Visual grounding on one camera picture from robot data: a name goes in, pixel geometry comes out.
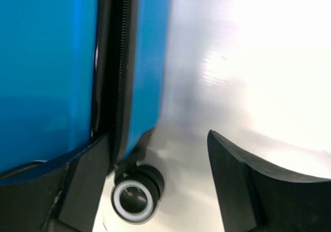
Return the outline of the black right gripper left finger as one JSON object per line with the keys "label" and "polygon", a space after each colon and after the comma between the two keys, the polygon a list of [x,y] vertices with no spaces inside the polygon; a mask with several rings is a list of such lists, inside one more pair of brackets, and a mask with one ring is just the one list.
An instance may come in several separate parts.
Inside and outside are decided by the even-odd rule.
{"label": "black right gripper left finger", "polygon": [[109,136],[1,173],[1,231],[92,231],[110,167]]}

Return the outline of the blue hard-shell suitcase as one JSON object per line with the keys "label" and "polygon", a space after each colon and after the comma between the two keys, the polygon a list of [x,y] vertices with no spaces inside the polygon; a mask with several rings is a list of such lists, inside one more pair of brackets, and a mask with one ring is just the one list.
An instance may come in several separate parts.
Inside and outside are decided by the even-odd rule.
{"label": "blue hard-shell suitcase", "polygon": [[164,179],[140,162],[159,117],[170,1],[1,0],[1,173],[107,134],[112,208],[135,224],[154,214]]}

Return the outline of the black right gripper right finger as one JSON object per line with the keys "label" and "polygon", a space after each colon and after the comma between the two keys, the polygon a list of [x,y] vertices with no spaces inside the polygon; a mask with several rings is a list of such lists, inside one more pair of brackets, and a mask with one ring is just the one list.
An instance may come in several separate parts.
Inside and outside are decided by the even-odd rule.
{"label": "black right gripper right finger", "polygon": [[330,231],[330,180],[280,167],[216,131],[207,150],[225,231]]}

